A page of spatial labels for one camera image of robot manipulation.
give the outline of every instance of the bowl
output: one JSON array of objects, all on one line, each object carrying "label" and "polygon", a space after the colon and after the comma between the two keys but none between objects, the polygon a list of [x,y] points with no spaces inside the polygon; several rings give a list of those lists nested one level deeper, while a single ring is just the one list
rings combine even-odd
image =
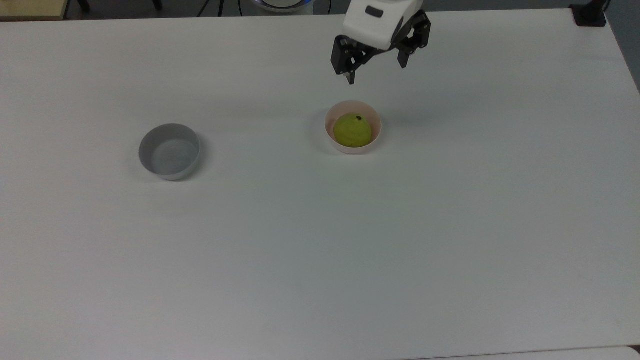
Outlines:
[{"label": "bowl", "polygon": [[142,165],[164,180],[189,176],[200,158],[200,141],[190,128],[165,124],[149,131],[138,150]]},{"label": "bowl", "polygon": [[[348,113],[364,115],[365,120],[369,125],[371,125],[371,141],[367,145],[362,147],[348,147],[341,145],[336,141],[335,135],[333,134],[333,126],[341,116]],[[380,137],[380,133],[382,132],[382,121],[380,120],[380,116],[376,110],[371,106],[362,101],[349,100],[340,102],[329,110],[324,120],[324,128],[326,129],[326,134],[329,136],[329,139],[331,139],[333,147],[338,151],[345,154],[362,154],[363,152],[369,151],[376,140]]]}]

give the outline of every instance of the pink bowl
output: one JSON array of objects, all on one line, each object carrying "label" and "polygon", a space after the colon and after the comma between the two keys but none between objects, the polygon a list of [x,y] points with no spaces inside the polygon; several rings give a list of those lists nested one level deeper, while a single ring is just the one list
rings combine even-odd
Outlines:
[{"label": "pink bowl", "polygon": [[[367,120],[369,125],[371,125],[371,142],[363,147],[347,147],[340,145],[335,140],[335,135],[333,135],[333,125],[338,119],[344,114],[348,113],[358,113],[364,115],[364,118]],[[331,138],[331,143],[334,148],[338,149],[345,154],[361,154],[363,152],[368,151],[374,142],[380,137],[380,133],[382,132],[382,121],[380,120],[380,116],[376,113],[369,105],[365,104],[362,101],[342,101],[336,104],[334,107],[329,110],[326,114],[326,119],[324,120],[324,128],[326,129],[327,135]]]}]

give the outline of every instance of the gray bowl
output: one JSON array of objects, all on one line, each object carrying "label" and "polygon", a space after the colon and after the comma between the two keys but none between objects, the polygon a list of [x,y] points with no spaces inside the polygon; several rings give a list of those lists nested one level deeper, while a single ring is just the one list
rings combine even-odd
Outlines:
[{"label": "gray bowl", "polygon": [[140,162],[164,180],[180,180],[190,175],[200,158],[196,133],[180,124],[165,124],[149,131],[142,139]]}]

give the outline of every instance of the floor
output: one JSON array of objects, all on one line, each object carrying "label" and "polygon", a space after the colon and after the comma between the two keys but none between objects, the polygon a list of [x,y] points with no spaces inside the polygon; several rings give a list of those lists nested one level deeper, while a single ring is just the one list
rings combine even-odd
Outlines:
[{"label": "floor", "polygon": [[[88,0],[90,13],[82,13],[77,0],[69,0],[67,18],[70,20],[97,19],[144,19],[155,17],[217,17],[254,15],[250,0],[162,0],[164,8],[157,11],[152,0]],[[350,0],[316,0],[314,13],[343,14]],[[572,3],[587,3],[588,0],[424,0],[427,12],[456,10],[502,10],[567,8]],[[607,18],[618,39],[622,53],[636,86],[640,88],[640,1],[612,0]]]}]

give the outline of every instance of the table surface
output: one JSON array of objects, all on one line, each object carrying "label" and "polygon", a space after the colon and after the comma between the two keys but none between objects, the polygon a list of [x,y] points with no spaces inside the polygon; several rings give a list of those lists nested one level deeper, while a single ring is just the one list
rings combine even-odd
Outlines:
[{"label": "table surface", "polygon": [[[569,10],[0,24],[0,357],[391,360],[640,343],[640,95]],[[324,114],[358,99],[378,147]],[[138,161],[192,127],[189,180]]]},{"label": "table surface", "polygon": [[68,0],[2,0],[0,21],[62,20]]},{"label": "table surface", "polygon": [[519,354],[448,357],[448,360],[640,360],[629,347],[525,352]]}]

